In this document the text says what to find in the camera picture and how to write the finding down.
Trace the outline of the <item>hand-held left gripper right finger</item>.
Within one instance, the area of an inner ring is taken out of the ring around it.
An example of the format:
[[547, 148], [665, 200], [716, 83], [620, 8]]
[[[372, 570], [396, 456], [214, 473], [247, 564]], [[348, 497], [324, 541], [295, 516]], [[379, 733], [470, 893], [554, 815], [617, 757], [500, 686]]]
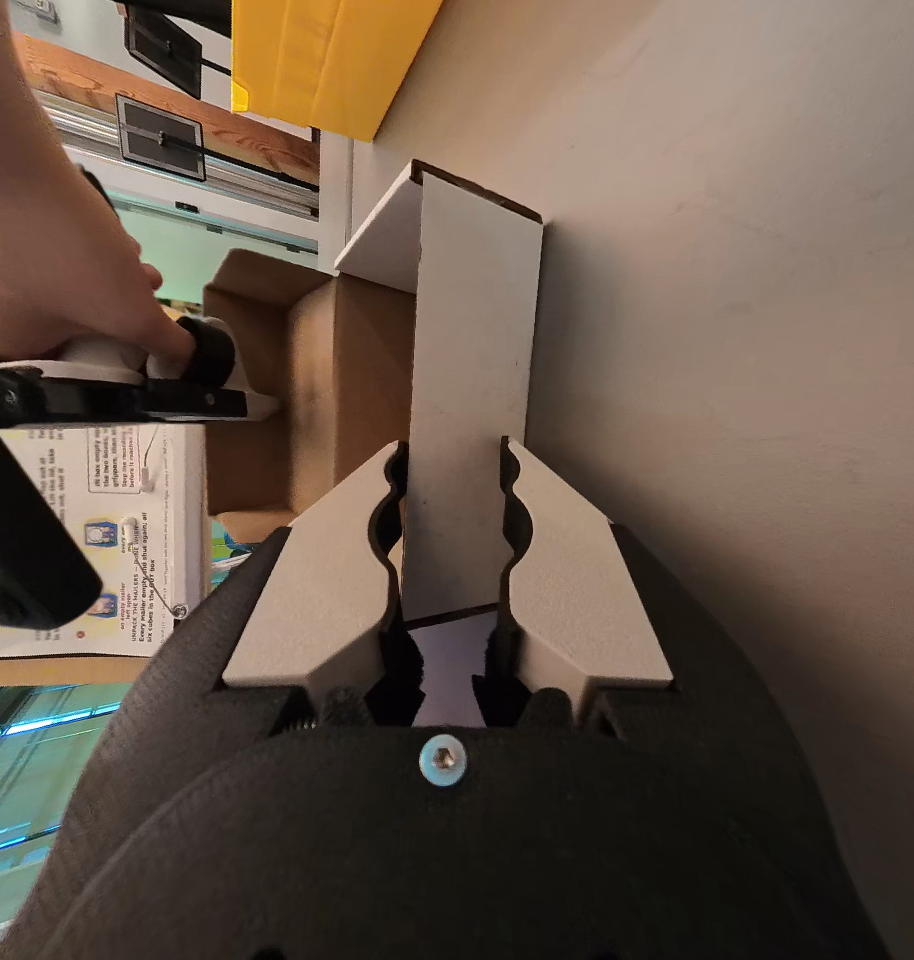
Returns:
[[539, 690], [583, 723], [612, 690], [667, 691], [674, 675], [607, 516], [514, 438], [500, 444], [500, 574], [484, 672], [472, 687], [488, 727], [508, 728]]

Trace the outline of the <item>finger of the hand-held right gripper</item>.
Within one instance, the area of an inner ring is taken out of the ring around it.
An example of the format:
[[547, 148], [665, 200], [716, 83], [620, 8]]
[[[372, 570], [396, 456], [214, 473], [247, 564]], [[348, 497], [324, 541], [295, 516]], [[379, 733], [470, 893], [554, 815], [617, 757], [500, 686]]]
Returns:
[[248, 422], [263, 422], [281, 409], [279, 398], [252, 388], [245, 368], [235, 367], [235, 391], [244, 397], [247, 408], [245, 420]]

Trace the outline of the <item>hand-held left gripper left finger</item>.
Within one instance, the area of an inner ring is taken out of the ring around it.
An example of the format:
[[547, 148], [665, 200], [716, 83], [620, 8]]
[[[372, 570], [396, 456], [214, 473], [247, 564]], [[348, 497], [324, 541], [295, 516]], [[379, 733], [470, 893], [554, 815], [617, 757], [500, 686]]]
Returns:
[[223, 671], [234, 689], [299, 688], [321, 716], [351, 690], [375, 723], [412, 726], [423, 658], [391, 550], [403, 536], [408, 445], [383, 446], [290, 525]]

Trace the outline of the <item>white cardboard box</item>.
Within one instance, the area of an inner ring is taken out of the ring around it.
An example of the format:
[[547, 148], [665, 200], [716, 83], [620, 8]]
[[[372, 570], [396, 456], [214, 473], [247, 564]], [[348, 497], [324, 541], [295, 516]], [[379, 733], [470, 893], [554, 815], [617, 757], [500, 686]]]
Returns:
[[255, 543], [402, 440], [404, 623], [493, 606], [510, 557], [500, 444], [525, 432], [542, 239], [534, 211], [412, 161], [333, 276], [232, 250], [203, 308], [281, 410], [207, 426], [211, 513]]

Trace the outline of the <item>person's right hand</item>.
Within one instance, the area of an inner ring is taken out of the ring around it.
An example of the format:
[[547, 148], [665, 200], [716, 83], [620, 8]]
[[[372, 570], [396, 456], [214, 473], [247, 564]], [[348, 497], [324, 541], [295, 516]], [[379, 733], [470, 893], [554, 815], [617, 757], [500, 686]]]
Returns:
[[161, 284], [78, 167], [0, 165], [0, 361], [102, 335], [185, 366], [195, 341], [155, 298]]

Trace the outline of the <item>printed instruction sheet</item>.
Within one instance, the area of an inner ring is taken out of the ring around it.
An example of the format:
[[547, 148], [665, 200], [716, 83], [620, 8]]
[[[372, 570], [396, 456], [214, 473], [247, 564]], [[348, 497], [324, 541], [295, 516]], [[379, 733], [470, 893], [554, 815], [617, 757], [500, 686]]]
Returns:
[[35, 427], [1, 436], [103, 587], [58, 629], [0, 627], [0, 659], [150, 657], [205, 594], [202, 427]]

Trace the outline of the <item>black framed sign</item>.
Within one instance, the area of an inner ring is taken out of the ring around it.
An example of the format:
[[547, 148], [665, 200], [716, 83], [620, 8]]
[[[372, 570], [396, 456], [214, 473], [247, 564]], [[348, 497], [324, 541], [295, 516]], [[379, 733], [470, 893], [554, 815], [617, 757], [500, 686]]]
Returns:
[[122, 93], [115, 95], [115, 109], [125, 161], [195, 183], [206, 182], [207, 154], [198, 121]]
[[160, 12], [126, 6], [127, 53], [188, 96], [201, 100], [202, 46]]

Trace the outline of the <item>yellow plastic bin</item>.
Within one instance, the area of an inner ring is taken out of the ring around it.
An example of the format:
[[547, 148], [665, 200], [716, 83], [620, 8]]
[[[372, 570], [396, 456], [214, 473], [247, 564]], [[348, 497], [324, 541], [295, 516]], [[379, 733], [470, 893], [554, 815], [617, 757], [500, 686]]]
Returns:
[[371, 142], [440, 1], [233, 1], [231, 111]]

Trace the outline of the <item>wooden post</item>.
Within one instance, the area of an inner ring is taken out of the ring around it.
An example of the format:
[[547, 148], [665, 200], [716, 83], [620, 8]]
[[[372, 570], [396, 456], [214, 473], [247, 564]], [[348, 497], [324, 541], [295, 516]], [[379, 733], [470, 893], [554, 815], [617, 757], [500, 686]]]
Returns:
[[319, 146], [310, 140], [18, 30], [11, 34], [18, 62], [36, 91], [104, 114], [116, 112], [118, 95], [143, 102], [199, 123], [204, 145], [224, 157], [319, 184]]

